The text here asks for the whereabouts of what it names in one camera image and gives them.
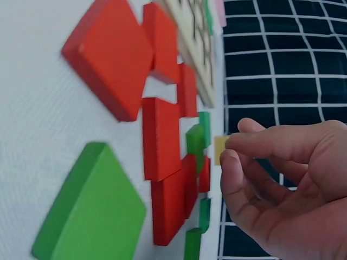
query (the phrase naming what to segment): white wall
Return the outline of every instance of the white wall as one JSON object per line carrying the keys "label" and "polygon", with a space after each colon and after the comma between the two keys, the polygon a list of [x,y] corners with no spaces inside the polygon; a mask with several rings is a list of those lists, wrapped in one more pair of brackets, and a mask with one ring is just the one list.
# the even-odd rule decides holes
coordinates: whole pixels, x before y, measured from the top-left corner
{"label": "white wall", "polygon": [[[119,123],[60,55],[60,49],[93,0],[0,1],[0,260],[29,260],[35,236],[66,175],[87,142],[107,141],[147,205],[135,259],[183,259],[191,220],[161,248],[152,244],[150,183],[144,181],[142,117]],[[139,20],[147,0],[131,1]],[[213,135],[222,134],[222,44],[216,68],[218,108]],[[175,85],[149,77],[144,96],[176,102]],[[197,119],[181,120],[185,132]],[[213,147],[209,149],[213,158]],[[211,228],[203,235],[201,259],[215,259],[220,216],[220,169],[212,178]]]}

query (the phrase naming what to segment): green diamond block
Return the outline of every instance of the green diamond block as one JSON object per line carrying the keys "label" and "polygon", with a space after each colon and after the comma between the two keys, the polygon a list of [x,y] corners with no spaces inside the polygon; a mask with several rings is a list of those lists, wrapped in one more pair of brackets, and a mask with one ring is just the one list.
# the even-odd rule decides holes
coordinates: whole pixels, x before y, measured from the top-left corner
{"label": "green diamond block", "polygon": [[204,138],[205,138],[205,147],[204,148],[207,148],[211,145],[210,113],[209,112],[199,112],[199,123],[204,128]]}
{"label": "green diamond block", "polygon": [[201,229],[191,229],[185,234],[184,260],[199,260]]}
{"label": "green diamond block", "polygon": [[213,18],[210,10],[210,6],[208,5],[209,0],[205,0],[205,9],[206,9],[206,20],[208,24],[208,30],[210,35],[213,35]]}
{"label": "green diamond block", "polygon": [[204,163],[204,148],[205,148],[205,138],[204,129],[201,124],[192,126],[188,132],[185,134],[187,140],[187,150],[188,154],[194,154],[197,163],[197,175],[200,174]]}
{"label": "green diamond block", "polygon": [[211,199],[200,200],[199,227],[204,234],[210,227]]}
{"label": "green diamond block", "polygon": [[146,207],[108,144],[80,154],[33,246],[39,260],[131,260]]}

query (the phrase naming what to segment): checkered cloth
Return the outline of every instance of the checkered cloth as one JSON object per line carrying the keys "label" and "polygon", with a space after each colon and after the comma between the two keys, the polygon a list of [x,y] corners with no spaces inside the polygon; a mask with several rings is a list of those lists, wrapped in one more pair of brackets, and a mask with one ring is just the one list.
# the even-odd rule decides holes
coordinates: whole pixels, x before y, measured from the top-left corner
{"label": "checkered cloth", "polygon": [[[265,127],[347,122],[347,1],[224,0],[225,133],[241,118]],[[267,161],[280,184],[295,187]],[[222,203],[219,260],[276,259]]]}

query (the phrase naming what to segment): finger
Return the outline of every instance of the finger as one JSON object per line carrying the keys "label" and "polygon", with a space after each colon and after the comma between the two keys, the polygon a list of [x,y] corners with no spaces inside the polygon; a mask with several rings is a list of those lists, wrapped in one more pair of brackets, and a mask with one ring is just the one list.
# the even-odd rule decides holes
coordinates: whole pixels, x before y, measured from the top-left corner
{"label": "finger", "polygon": [[273,126],[256,133],[235,133],[226,141],[226,149],[250,157],[277,157],[308,164],[314,149],[336,130],[334,127],[337,127],[335,121],[326,121],[309,126]]}
{"label": "finger", "polygon": [[256,160],[243,154],[239,158],[245,176],[262,198],[279,205],[293,193],[273,180]]}
{"label": "finger", "polygon": [[[234,151],[224,152],[221,154],[221,164],[225,157],[230,156],[230,153],[234,154]],[[247,178],[242,177],[242,187],[245,192],[246,198],[248,199],[249,203],[257,207],[259,210],[265,210],[268,209],[270,206],[269,203],[259,199],[258,195],[255,193],[254,188],[252,184],[247,180]]]}
{"label": "finger", "polygon": [[239,157],[235,151],[225,150],[221,154],[222,193],[232,220],[249,235],[263,212],[247,199],[244,187],[244,175]]}
{"label": "finger", "polygon": [[250,181],[247,178],[243,179],[243,186],[244,186],[245,194],[249,203],[255,206],[259,211],[268,210],[272,207],[271,203],[259,198],[253,185],[250,183]]}
{"label": "finger", "polygon": [[[237,127],[242,133],[254,133],[265,129],[264,126],[250,118],[241,119],[237,124]],[[282,173],[287,179],[296,185],[299,185],[309,167],[307,164],[285,161],[276,157],[270,157],[269,161],[278,172]]]}

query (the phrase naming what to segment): red square block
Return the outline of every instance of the red square block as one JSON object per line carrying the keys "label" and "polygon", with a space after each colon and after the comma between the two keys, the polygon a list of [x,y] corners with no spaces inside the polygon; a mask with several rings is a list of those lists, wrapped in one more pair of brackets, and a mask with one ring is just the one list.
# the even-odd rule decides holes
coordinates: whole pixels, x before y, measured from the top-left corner
{"label": "red square block", "polygon": [[96,0],[62,54],[119,121],[136,121],[153,50],[127,1]]}
{"label": "red square block", "polygon": [[144,5],[143,26],[154,50],[152,72],[166,84],[178,82],[178,36],[173,20],[157,3]]}
{"label": "red square block", "polygon": [[153,241],[167,246],[184,224],[184,172],[152,181]]}
{"label": "red square block", "polygon": [[146,180],[161,181],[181,169],[178,104],[143,99],[143,151]]}
{"label": "red square block", "polygon": [[183,158],[182,170],[184,172],[184,216],[188,219],[198,195],[195,155],[187,154]]}
{"label": "red square block", "polygon": [[211,158],[205,156],[205,164],[200,173],[199,192],[209,192],[211,186]]}
{"label": "red square block", "polygon": [[197,117],[195,71],[185,63],[181,63],[178,66],[179,82],[177,84],[177,100],[181,108],[181,117]]}

